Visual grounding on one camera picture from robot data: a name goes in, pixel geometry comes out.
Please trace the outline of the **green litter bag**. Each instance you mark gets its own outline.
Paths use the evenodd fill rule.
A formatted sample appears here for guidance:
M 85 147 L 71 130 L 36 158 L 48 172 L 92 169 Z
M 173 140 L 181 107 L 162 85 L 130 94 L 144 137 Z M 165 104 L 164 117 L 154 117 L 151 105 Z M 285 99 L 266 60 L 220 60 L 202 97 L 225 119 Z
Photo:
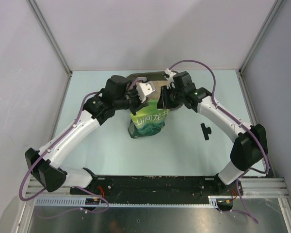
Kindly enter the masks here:
M 149 100 L 148 106 L 142 108 L 136 115 L 130 114 L 128 132 L 131 138 L 142 138 L 158 134 L 165 126 L 168 109 L 158 109 L 157 99 Z

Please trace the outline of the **brown litter box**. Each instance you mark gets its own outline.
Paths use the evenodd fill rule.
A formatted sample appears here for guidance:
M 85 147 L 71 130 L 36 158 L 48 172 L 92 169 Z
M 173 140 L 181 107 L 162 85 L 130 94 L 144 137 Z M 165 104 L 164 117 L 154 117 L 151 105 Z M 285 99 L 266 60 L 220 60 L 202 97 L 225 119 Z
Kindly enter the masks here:
M 151 94 L 148 97 L 147 106 L 143 107 L 138 112 L 136 112 L 135 116 L 149 115 L 150 113 L 153 113 L 153 112 L 164 111 L 163 109 L 157 108 L 157 103 L 160 98 L 161 87 L 168 85 L 168 80 L 166 77 L 167 76 L 164 73 L 164 71 L 132 73 L 126 76 L 126 79 L 129 80 L 131 83 L 133 83 L 137 78 L 139 78 L 140 80 L 137 81 L 136 84 L 142 83 L 145 79 L 147 81 L 153 82 L 153 85 L 155 86 L 155 90 L 156 90 L 154 94 Z

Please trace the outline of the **black bag clip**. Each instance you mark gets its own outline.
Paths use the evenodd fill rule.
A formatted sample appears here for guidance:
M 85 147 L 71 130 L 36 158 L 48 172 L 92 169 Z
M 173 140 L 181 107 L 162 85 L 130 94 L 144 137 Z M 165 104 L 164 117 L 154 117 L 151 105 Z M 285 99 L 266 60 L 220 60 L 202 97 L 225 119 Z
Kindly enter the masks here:
M 205 125 L 205 123 L 201 123 L 200 126 L 201 126 L 201 129 L 202 129 L 202 133 L 203 133 L 204 139 L 206 141 L 208 141 L 210 139 L 209 135 L 212 134 L 211 127 L 207 127 Z

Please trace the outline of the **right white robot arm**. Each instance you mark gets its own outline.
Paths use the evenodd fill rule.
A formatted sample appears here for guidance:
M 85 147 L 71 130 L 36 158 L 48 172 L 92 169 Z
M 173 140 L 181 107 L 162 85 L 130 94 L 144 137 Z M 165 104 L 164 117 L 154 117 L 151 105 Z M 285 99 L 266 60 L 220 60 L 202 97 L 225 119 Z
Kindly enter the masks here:
M 216 175 L 214 182 L 214 190 L 225 195 L 231 190 L 231 184 L 252 165 L 261 159 L 267 160 L 265 128 L 241 120 L 221 105 L 213 93 L 203 87 L 196 88 L 188 72 L 175 73 L 166 69 L 164 75 L 168 84 L 161 87 L 157 108 L 174 109 L 184 105 L 214 123 L 233 143 L 230 161 Z

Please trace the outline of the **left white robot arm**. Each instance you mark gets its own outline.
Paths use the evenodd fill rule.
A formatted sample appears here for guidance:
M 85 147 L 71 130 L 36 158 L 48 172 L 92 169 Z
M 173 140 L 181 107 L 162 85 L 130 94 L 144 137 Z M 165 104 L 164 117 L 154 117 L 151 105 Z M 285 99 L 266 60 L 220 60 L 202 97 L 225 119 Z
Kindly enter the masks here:
M 61 164 L 78 143 L 112 118 L 116 111 L 130 110 L 135 115 L 147 106 L 148 97 L 154 92 L 155 87 L 145 77 L 130 81 L 123 76 L 111 76 L 104 88 L 84 97 L 76 118 L 60 134 L 40 149 L 29 148 L 25 152 L 28 173 L 48 192 L 67 184 L 80 186 L 87 194 L 94 193 L 97 181 L 89 169 L 65 170 Z

